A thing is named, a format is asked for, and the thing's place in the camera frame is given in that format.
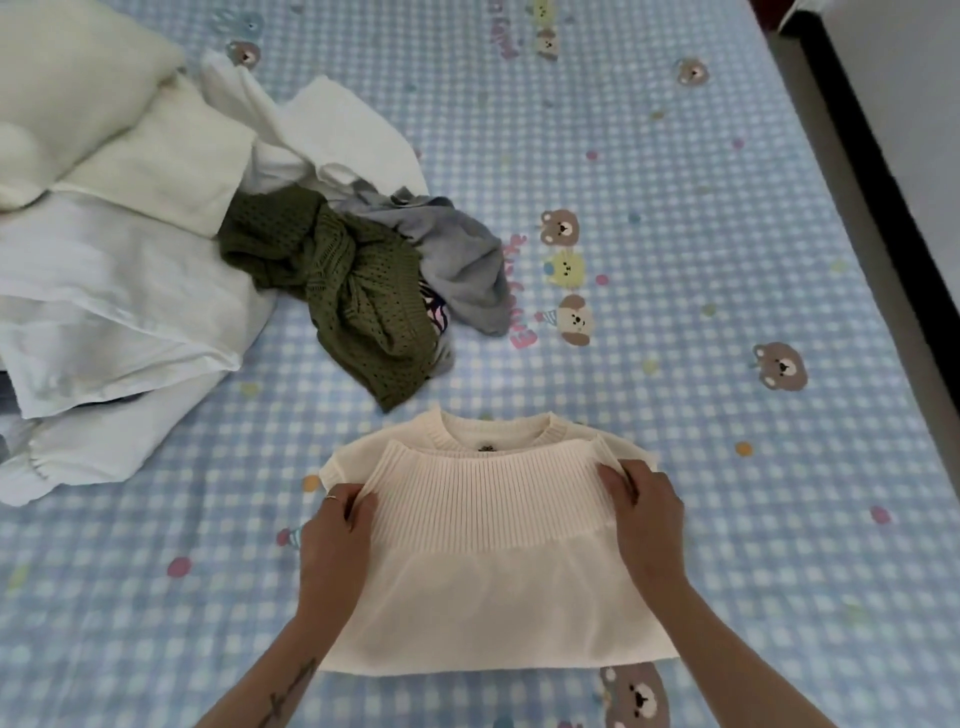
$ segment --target hand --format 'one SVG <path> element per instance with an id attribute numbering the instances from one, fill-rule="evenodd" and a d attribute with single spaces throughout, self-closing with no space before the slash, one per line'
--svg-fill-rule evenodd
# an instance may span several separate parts
<path id="1" fill-rule="evenodd" d="M 642 460 L 621 460 L 623 478 L 598 465 L 613 498 L 620 557 L 647 605 L 687 584 L 684 568 L 684 502 L 664 473 L 652 473 Z"/>
<path id="2" fill-rule="evenodd" d="M 296 619 L 344 628 L 357 605 L 367 567 L 376 494 L 356 501 L 362 485 L 335 485 L 300 534 L 300 601 Z"/>

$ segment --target arm tattoo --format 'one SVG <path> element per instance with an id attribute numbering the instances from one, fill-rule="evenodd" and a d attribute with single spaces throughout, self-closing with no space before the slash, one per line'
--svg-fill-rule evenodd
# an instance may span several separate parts
<path id="1" fill-rule="evenodd" d="M 311 657 L 307 662 L 300 666 L 300 671 L 294 677 L 293 682 L 287 687 L 284 694 L 270 693 L 270 712 L 263 716 L 258 724 L 258 728 L 267 728 L 271 720 L 280 720 L 283 715 L 283 705 L 290 697 L 290 693 L 297 689 L 297 686 L 307 677 L 311 677 L 317 670 L 317 658 Z"/>

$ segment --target bed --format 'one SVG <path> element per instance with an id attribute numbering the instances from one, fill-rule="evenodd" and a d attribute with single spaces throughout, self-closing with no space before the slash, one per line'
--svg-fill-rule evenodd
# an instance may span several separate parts
<path id="1" fill-rule="evenodd" d="M 745 0 L 556 0 L 552 36 L 523 0 L 111 4 L 193 62 L 255 43 L 278 100 L 324 72 L 384 114 L 508 245 L 514 330 L 458 327 L 454 370 L 383 416 L 284 298 L 129 482 L 0 510 L 0 726 L 192 724 L 293 614 L 301 479 L 433 405 L 655 450 L 693 581 L 764 658 L 849 728 L 956 719 L 960 507 Z M 585 346 L 546 273 L 557 209 Z M 673 725 L 713 725 L 657 667 Z M 604 723 L 596 670 L 528 670 L 322 674 L 291 724 Z"/>

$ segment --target right hand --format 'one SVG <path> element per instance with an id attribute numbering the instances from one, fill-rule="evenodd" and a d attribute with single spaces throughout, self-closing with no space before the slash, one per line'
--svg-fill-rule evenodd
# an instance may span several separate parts
<path id="1" fill-rule="evenodd" d="M 684 568 L 684 502 L 664 473 L 642 460 L 621 460 L 627 478 L 598 465 L 613 499 L 620 557 L 651 609 L 662 596 L 687 585 Z"/>

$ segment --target sweater collar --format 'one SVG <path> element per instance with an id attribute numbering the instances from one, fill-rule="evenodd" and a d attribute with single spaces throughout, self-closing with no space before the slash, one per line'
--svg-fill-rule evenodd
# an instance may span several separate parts
<path id="1" fill-rule="evenodd" d="M 430 440 L 437 449 L 473 452 L 464 440 L 508 440 L 509 449 L 538 448 L 559 443 L 566 435 L 566 420 L 553 412 L 515 420 L 468 420 L 433 407 L 423 415 Z"/>

